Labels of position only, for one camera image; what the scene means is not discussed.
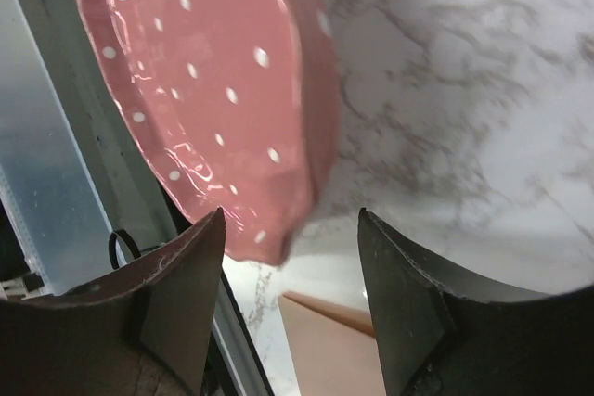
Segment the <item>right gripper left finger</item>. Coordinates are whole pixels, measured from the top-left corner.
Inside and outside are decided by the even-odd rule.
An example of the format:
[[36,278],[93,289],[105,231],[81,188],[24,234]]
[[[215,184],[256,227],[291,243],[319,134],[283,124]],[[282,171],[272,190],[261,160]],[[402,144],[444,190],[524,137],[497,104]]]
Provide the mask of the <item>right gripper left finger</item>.
[[225,241],[225,216],[213,211],[63,295],[3,300],[2,393],[199,394]]

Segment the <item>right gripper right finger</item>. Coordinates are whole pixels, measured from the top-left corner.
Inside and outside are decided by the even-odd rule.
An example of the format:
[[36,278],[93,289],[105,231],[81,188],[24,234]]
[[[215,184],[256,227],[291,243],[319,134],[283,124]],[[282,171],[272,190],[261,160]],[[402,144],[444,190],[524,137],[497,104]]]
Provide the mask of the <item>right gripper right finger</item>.
[[589,395],[593,290],[548,296],[478,275],[358,214],[390,395]]

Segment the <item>pink polka dot plate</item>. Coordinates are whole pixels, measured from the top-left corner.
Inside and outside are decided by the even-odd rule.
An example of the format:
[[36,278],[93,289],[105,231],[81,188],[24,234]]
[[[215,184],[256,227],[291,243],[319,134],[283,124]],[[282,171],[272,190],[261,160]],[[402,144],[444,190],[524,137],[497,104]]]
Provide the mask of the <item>pink polka dot plate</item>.
[[226,254],[279,265],[337,154],[322,0],[76,0],[112,100],[191,222],[222,209]]

